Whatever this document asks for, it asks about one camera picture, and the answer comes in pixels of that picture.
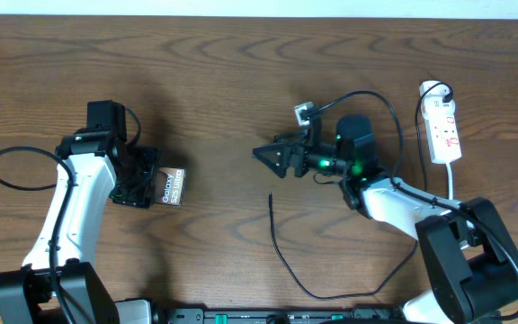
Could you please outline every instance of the wooden table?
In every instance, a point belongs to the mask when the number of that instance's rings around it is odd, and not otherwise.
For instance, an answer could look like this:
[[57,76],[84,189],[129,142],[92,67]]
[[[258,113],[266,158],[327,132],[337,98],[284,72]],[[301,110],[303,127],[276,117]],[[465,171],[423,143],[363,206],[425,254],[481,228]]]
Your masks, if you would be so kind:
[[[297,129],[294,105],[371,89],[396,107],[406,139],[400,175],[421,186],[413,114],[417,87],[430,78],[456,93],[456,197],[492,200],[518,246],[518,22],[0,16],[0,149],[53,150],[85,126],[87,102],[113,99],[141,119],[142,144],[161,147],[166,165],[187,167],[180,208],[107,204],[96,270],[114,300],[401,303],[429,288],[420,253],[375,297],[303,294],[271,245],[270,191],[281,251],[314,293],[375,289],[412,239],[349,211],[335,186],[279,179],[251,150]],[[337,105],[325,116],[327,137],[347,113],[371,118],[381,162],[392,167],[397,134],[386,108],[372,98]],[[428,163],[428,172],[431,191],[445,194],[444,166]],[[0,173],[23,185],[56,178],[53,163],[19,153],[1,159]],[[20,267],[52,194],[0,185],[0,272]]]

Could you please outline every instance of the wire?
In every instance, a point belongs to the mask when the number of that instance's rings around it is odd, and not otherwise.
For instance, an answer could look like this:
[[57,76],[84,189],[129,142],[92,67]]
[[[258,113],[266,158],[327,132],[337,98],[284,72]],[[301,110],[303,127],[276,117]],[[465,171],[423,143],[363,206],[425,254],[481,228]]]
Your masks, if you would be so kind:
[[[67,190],[65,193],[65,196],[63,197],[63,202],[61,203],[61,207],[59,208],[58,217],[55,220],[55,225],[53,226],[53,231],[51,233],[51,239],[49,240],[49,278],[51,281],[51,288],[55,292],[59,306],[61,307],[61,310],[63,310],[67,321],[70,324],[75,324],[75,319],[73,318],[73,314],[71,313],[71,310],[69,309],[69,306],[67,305],[65,296],[63,295],[63,291],[61,290],[61,286],[58,282],[58,273],[56,268],[56,258],[57,258],[57,251],[58,251],[58,237],[59,237],[59,230],[61,229],[61,223],[63,222],[63,218],[65,216],[65,211],[67,208],[67,203],[69,201],[69,197],[71,196],[71,192],[73,191],[73,186],[75,183],[75,178],[73,176],[73,172],[67,166],[67,164],[59,157],[56,157],[52,153],[41,149],[41,148],[33,148],[33,147],[11,147],[11,148],[4,148],[0,150],[0,157],[3,154],[15,152],[15,151],[28,151],[28,152],[34,152],[41,154],[43,156],[46,156],[48,158],[53,159],[55,162],[57,162],[65,172],[67,173]],[[37,190],[44,190],[44,189],[50,189],[55,187],[55,185],[46,185],[42,187],[23,187],[15,184],[10,184],[6,182],[5,180],[0,178],[0,184],[4,185],[9,188],[17,189],[17,190],[23,190],[23,191],[37,191]]]
[[[339,98],[335,99],[333,102],[328,103],[325,106],[323,106],[322,108],[318,109],[317,111],[311,113],[308,116],[308,118],[312,118],[312,117],[314,117],[316,115],[319,115],[320,113],[322,113],[326,109],[329,109],[330,107],[334,106],[335,104],[338,104],[338,103],[342,102],[344,99],[349,98],[349,97],[354,96],[354,95],[372,95],[372,96],[375,96],[375,97],[379,98],[387,106],[387,108],[391,112],[391,116],[393,117],[393,120],[395,121],[395,124],[397,125],[397,133],[398,133],[399,138],[400,139],[403,138],[403,131],[401,130],[401,125],[399,123],[399,119],[397,117],[397,114],[395,113],[395,108],[393,108],[393,105],[389,102],[389,100],[387,100],[387,98],[385,98],[383,95],[381,95],[379,93],[376,93],[374,91],[371,91],[371,90],[359,90],[359,91],[353,91],[353,92],[351,92],[349,94],[344,94],[344,95],[340,96]],[[401,161],[398,158],[393,169],[397,170],[398,166],[400,164],[401,164]],[[347,166],[345,168],[344,174],[343,174],[343,180],[341,180],[345,187],[346,187],[347,178],[348,178],[347,177],[347,170],[349,170],[350,168],[351,168],[350,166]],[[313,175],[313,180],[316,183],[318,183],[318,181],[316,179],[316,176],[317,176],[317,174]],[[331,185],[330,183],[329,184],[328,183],[321,183],[321,184],[322,185]],[[395,267],[395,269],[393,269],[393,271],[391,271],[391,273],[385,278],[385,280],[383,280],[383,282],[379,285],[379,287],[376,290],[374,290],[372,292],[359,292],[359,293],[349,293],[349,294],[343,294],[343,295],[337,295],[337,296],[320,297],[320,296],[316,296],[315,294],[311,293],[310,291],[307,290],[307,288],[305,288],[305,286],[303,286],[303,284],[299,281],[299,278],[297,278],[297,276],[291,270],[291,268],[290,268],[289,264],[287,263],[287,261],[285,261],[285,258],[281,254],[281,251],[279,250],[279,247],[277,247],[277,241],[275,239],[275,229],[274,229],[275,226],[274,226],[274,220],[273,220],[273,211],[272,211],[272,193],[269,193],[269,213],[270,213],[270,217],[271,217],[271,238],[272,238],[272,242],[273,242],[273,247],[275,248],[275,252],[279,256],[279,259],[283,262],[283,264],[285,265],[285,267],[287,268],[287,270],[291,274],[291,277],[293,277],[293,280],[295,280],[295,283],[297,283],[299,288],[301,288],[301,290],[307,296],[309,296],[309,297],[311,297],[311,298],[313,298],[315,300],[318,300],[318,301],[330,301],[330,300],[336,300],[336,299],[342,299],[342,298],[372,296],[372,295],[375,295],[375,294],[379,293],[381,291],[381,289],[383,289],[385,284],[387,284],[387,282],[393,277],[393,275],[395,275],[397,273],[397,271],[399,271],[399,269],[401,269],[406,264],[406,262],[411,257],[413,257],[413,255],[415,254],[415,252],[417,250],[417,247],[418,247],[418,243],[417,243],[417,241],[415,241],[415,243],[413,245],[413,248],[411,249],[411,252],[409,252],[409,254]]]
[[428,184],[428,180],[427,180],[427,171],[424,166],[423,148],[421,146],[421,129],[419,128],[419,120],[418,120],[419,110],[421,110],[421,103],[423,102],[424,97],[427,94],[429,94],[431,92],[431,90],[433,90],[435,87],[441,86],[441,85],[447,86],[449,88],[449,93],[447,95],[445,95],[445,98],[452,98],[453,88],[444,82],[438,82],[438,83],[434,84],[433,86],[431,86],[430,88],[428,88],[425,92],[423,92],[423,94],[419,98],[419,102],[417,103],[417,107],[415,109],[415,128],[417,130],[417,147],[419,148],[419,161],[421,162],[421,171],[423,172],[423,188],[424,188],[423,191],[425,191],[425,192],[428,191],[429,184]]
[[413,249],[411,250],[411,252],[403,259],[403,261],[401,261],[401,263],[399,263],[395,267],[395,269],[393,269],[393,271],[391,271],[391,273],[385,278],[385,280],[383,280],[383,282],[379,285],[379,287],[377,287],[377,289],[375,289],[374,291],[348,293],[348,294],[341,294],[341,295],[336,295],[336,296],[321,297],[321,296],[317,296],[317,295],[311,293],[309,290],[307,290],[307,288],[305,288],[305,286],[301,283],[299,278],[295,275],[295,273],[293,273],[293,270],[291,270],[291,267],[289,266],[289,264],[285,260],[285,257],[283,257],[283,255],[281,254],[281,251],[279,250],[279,247],[277,246],[277,239],[275,238],[275,220],[273,217],[273,195],[272,195],[272,193],[269,193],[269,219],[271,221],[271,240],[273,243],[273,247],[275,248],[275,253],[277,253],[277,256],[279,256],[279,259],[283,262],[283,265],[287,268],[287,271],[289,271],[289,274],[291,275],[293,280],[295,280],[295,283],[299,286],[299,288],[301,288],[301,290],[307,296],[309,296],[317,301],[332,301],[332,300],[343,299],[343,298],[372,296],[372,295],[379,293],[381,291],[381,289],[383,289],[385,284],[387,284],[387,282],[393,277],[393,275],[395,275],[397,273],[397,271],[399,271],[399,269],[401,267],[403,267],[405,265],[405,263],[407,263],[407,261],[409,261],[409,259],[413,256],[413,254],[416,252],[417,247],[418,247],[418,243],[417,243],[417,241],[415,241],[415,244],[413,245]]
[[320,172],[316,172],[313,175],[313,181],[315,181],[315,183],[318,184],[318,185],[339,185],[341,183],[340,181],[325,181],[325,182],[318,181],[317,180],[317,175],[322,175],[322,176],[330,176],[330,175],[324,175],[324,174],[322,174]]
[[447,185],[449,186],[447,191],[449,193],[449,200],[453,200],[453,173],[451,170],[451,162],[445,163],[445,166],[447,167]]
[[316,111],[314,111],[312,113],[309,113],[307,115],[307,117],[308,118],[312,118],[314,116],[317,116],[317,115],[323,113],[325,110],[333,107],[336,104],[341,103],[343,100],[345,100],[345,99],[347,99],[349,97],[352,97],[354,95],[373,95],[373,96],[376,96],[391,110],[391,113],[395,112],[395,110],[393,109],[393,107],[391,106],[389,101],[384,96],[382,96],[381,94],[378,94],[378,93],[376,93],[374,91],[371,91],[371,90],[357,90],[357,91],[350,92],[349,94],[344,94],[344,95],[338,97],[337,99],[335,99],[331,103],[328,103],[328,104],[324,105],[323,107],[317,109]]
[[135,134],[135,137],[127,144],[128,147],[134,147],[135,144],[139,142],[139,138],[141,137],[141,122],[139,121],[139,118],[137,118],[137,115],[130,108],[125,108],[125,110],[131,115],[131,117],[133,117],[135,123],[137,124],[137,133]]

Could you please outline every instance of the power plug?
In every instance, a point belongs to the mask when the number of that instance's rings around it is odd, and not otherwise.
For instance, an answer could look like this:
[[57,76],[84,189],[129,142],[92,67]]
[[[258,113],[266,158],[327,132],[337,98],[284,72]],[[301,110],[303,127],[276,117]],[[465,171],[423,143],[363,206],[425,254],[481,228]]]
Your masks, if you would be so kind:
[[[439,81],[423,82],[419,86],[419,94],[423,95],[437,83]],[[431,162],[435,164],[449,164],[461,157],[451,91],[446,85],[438,85],[424,96],[421,103]]]

